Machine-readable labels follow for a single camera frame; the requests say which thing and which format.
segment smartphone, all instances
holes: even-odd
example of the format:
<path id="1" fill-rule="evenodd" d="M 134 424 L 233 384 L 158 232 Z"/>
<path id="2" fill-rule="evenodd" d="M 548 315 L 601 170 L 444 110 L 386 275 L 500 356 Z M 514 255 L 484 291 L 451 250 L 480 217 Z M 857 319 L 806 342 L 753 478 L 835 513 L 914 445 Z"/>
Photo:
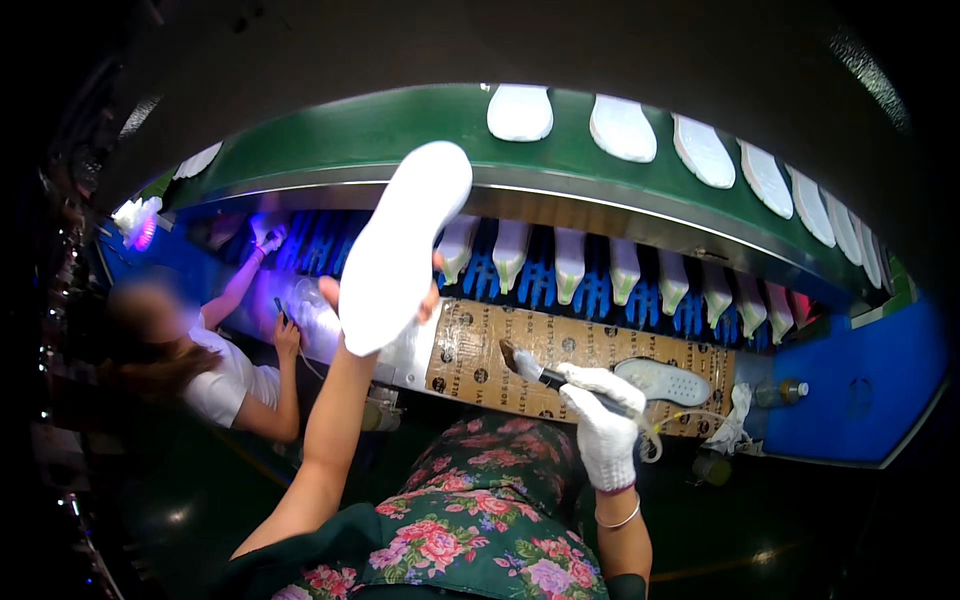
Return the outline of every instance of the smartphone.
<path id="1" fill-rule="evenodd" d="M 277 312 L 283 315 L 283 326 L 287 326 L 287 324 L 290 323 L 290 320 L 287 319 L 287 312 L 283 310 L 283 304 L 280 303 L 280 298 L 274 296 L 274 304 L 276 304 Z"/>

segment floral shirt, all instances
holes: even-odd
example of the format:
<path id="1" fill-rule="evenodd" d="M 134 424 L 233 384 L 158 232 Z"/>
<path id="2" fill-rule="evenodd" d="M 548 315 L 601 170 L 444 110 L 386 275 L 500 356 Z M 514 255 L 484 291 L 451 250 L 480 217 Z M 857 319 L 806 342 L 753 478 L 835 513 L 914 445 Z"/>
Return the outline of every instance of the floral shirt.
<path id="1" fill-rule="evenodd" d="M 458 423 L 414 463 L 398 495 L 375 508 L 350 507 L 316 534 L 274 544 L 298 540 L 310 548 L 309 560 L 288 554 L 283 568 L 258 560 L 269 546 L 234 561 L 251 563 L 234 570 L 266 572 L 265 562 L 282 571 L 289 579 L 264 596 L 280 600 L 362 599 L 386 585 L 402 586 L 393 597 L 402 589 L 414 597 L 417 587 L 504 599 L 609 597 L 596 557 L 557 520 L 573 456 L 566 434 L 545 421 L 490 414 Z M 617 597 L 643 598 L 643 580 L 624 577 L 634 578 L 634 591 Z M 259 597 L 238 592 L 261 584 L 237 581 L 223 597 Z"/>

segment brush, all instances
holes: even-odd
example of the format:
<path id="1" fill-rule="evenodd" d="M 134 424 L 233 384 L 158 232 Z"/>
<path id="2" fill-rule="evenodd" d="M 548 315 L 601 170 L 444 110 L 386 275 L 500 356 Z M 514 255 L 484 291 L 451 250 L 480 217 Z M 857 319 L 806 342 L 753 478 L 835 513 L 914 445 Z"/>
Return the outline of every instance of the brush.
<path id="1" fill-rule="evenodd" d="M 562 373 L 542 367 L 540 363 L 537 362 L 537 359 L 534 358 L 534 355 L 530 353 L 530 350 L 518 348 L 509 340 L 501 339 L 500 351 L 503 352 L 503 362 L 507 365 L 507 369 L 510 369 L 527 381 L 538 381 L 557 392 L 559 392 L 561 386 L 566 383 L 566 378 Z M 627 408 L 616 400 L 599 392 L 594 392 L 593 395 L 596 396 L 597 399 L 600 400 L 600 403 L 610 412 L 622 417 L 627 417 L 628 419 L 632 418 L 631 415 L 628 415 Z"/>

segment white cotton glove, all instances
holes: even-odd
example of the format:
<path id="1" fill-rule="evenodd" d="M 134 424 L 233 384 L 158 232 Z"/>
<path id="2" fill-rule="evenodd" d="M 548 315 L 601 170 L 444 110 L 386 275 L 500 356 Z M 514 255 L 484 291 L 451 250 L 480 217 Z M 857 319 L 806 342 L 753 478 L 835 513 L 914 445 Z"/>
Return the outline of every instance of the white cotton glove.
<path id="1" fill-rule="evenodd" d="M 256 246 L 263 251 L 264 254 L 269 254 L 277 248 L 283 245 L 284 240 L 287 239 L 287 226 L 281 225 L 273 230 L 274 237 L 270 238 L 269 242 L 263 242 L 258 240 Z"/>
<path id="2" fill-rule="evenodd" d="M 290 217 L 285 212 L 268 212 L 253 215 L 250 219 L 250 227 L 253 229 L 253 238 L 256 246 L 269 254 L 283 244 L 287 239 L 287 223 Z M 267 241 L 267 237 L 273 234 L 273 238 Z"/>
<path id="3" fill-rule="evenodd" d="M 604 408 L 593 392 L 604 394 L 639 414 L 646 406 L 646 396 L 606 369 L 585 369 L 562 363 L 557 371 L 563 373 L 567 381 L 560 388 L 560 398 L 580 418 L 577 445 L 590 484 L 600 492 L 628 490 L 636 481 L 636 424 Z"/>

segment bracelet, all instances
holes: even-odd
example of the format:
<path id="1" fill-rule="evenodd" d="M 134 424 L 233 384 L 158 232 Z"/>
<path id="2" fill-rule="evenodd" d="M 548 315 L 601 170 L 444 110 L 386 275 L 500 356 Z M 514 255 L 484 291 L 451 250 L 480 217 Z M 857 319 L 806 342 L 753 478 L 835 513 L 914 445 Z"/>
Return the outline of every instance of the bracelet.
<path id="1" fill-rule="evenodd" d="M 624 525 L 629 523 L 631 520 L 633 520 L 636 514 L 640 512 L 640 492 L 638 492 L 637 490 L 634 490 L 634 493 L 636 494 L 636 508 L 634 508 L 634 511 L 630 513 L 630 516 L 628 516 L 627 518 L 623 519 L 622 521 L 620 521 L 615 525 L 608 525 L 607 523 L 600 521 L 600 517 L 597 516 L 596 509 L 593 509 L 593 519 L 597 522 L 597 525 L 600 525 L 604 529 L 617 529 L 618 527 L 623 527 Z"/>
<path id="2" fill-rule="evenodd" d="M 257 252 L 257 251 L 260 251 L 260 257 L 259 257 L 259 258 L 256 257 L 256 252 Z M 257 266 L 257 268 L 259 268 L 260 265 L 263 264 L 263 259 L 266 258 L 266 257 L 267 257 L 266 251 L 264 251 L 264 250 L 263 250 L 262 248 L 260 248 L 259 246 L 255 247 L 255 248 L 253 249 L 253 253 L 250 255 L 250 258 L 252 258 L 253 260 L 256 261 L 256 266 Z"/>

